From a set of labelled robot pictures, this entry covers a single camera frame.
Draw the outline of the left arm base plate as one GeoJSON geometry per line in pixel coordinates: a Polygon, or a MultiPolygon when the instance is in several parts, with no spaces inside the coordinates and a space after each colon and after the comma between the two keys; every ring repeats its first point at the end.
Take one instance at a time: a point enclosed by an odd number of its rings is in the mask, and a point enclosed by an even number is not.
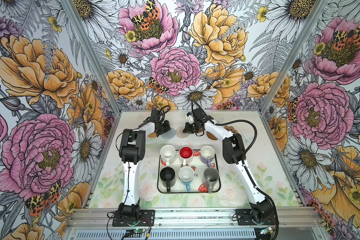
{"type": "Polygon", "coordinates": [[[155,222],[155,210],[140,210],[140,212],[123,211],[113,217],[113,227],[152,227],[155,222]]]}

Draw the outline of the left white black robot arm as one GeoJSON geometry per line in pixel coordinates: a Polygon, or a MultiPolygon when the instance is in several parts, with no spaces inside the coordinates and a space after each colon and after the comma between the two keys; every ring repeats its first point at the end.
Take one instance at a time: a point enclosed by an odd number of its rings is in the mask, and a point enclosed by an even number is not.
{"type": "Polygon", "coordinates": [[[136,129],[124,129],[121,142],[117,147],[124,166],[124,195],[118,207],[120,219],[134,224],[140,219],[139,170],[146,152],[146,137],[152,133],[157,136],[168,132],[171,127],[165,114],[171,110],[167,105],[159,110],[152,110],[151,116],[136,129]]]}

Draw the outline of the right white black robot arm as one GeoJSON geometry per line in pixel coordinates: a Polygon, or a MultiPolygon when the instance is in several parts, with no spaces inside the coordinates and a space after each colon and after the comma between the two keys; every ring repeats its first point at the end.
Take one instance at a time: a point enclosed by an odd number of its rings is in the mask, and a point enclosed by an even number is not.
{"type": "Polygon", "coordinates": [[[211,116],[207,115],[202,108],[196,108],[188,112],[186,119],[184,133],[197,134],[200,131],[206,131],[222,142],[223,158],[227,164],[232,165],[236,169],[247,192],[252,209],[250,213],[251,220],[259,225],[272,218],[275,221],[275,227],[278,227],[279,219],[275,202],[267,193],[259,188],[247,161],[247,153],[254,145],[258,136],[256,126],[248,120],[233,120],[219,124],[211,116]],[[248,124],[254,130],[253,140],[248,147],[245,147],[240,134],[234,134],[224,128],[226,125],[235,123],[248,124]]]}

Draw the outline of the paw shaped wooden coaster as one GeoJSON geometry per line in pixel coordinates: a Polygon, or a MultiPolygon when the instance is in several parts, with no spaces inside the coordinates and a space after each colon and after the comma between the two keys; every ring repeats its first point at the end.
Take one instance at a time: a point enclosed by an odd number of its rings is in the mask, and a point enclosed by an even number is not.
{"type": "Polygon", "coordinates": [[[238,133],[238,131],[232,126],[224,126],[224,129],[231,132],[232,134],[237,134],[238,133]]]}

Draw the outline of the plain wooden round coaster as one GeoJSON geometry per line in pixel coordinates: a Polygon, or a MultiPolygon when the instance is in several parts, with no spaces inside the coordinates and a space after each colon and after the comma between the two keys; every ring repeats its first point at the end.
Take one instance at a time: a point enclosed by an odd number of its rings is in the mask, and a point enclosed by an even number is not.
{"type": "Polygon", "coordinates": [[[211,134],[210,132],[207,132],[207,137],[213,141],[218,140],[218,138],[216,138],[213,134],[211,134]]]}

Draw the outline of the multicolour woven round coaster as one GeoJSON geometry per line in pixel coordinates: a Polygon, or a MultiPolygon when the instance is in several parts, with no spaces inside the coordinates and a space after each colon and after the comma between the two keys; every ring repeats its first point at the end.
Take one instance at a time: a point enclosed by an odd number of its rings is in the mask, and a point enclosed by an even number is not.
{"type": "Polygon", "coordinates": [[[181,139],[184,139],[184,138],[187,138],[190,134],[188,133],[184,133],[184,127],[179,127],[176,129],[176,136],[178,138],[181,138],[181,139]]]}

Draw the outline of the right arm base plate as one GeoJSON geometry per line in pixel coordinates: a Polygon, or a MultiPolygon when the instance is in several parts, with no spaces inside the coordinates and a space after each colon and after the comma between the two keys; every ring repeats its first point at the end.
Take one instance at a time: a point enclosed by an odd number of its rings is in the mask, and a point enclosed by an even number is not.
{"type": "Polygon", "coordinates": [[[272,214],[266,215],[253,209],[236,209],[235,217],[239,226],[276,225],[275,216],[272,214]]]}

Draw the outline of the grey woven round coaster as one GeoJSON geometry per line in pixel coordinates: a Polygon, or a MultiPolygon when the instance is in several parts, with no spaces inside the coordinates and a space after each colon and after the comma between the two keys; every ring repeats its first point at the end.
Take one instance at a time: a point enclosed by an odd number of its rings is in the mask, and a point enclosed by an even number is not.
{"type": "Polygon", "coordinates": [[[161,137],[165,140],[170,140],[176,136],[176,131],[174,128],[171,128],[168,132],[161,135],[161,137]]]}

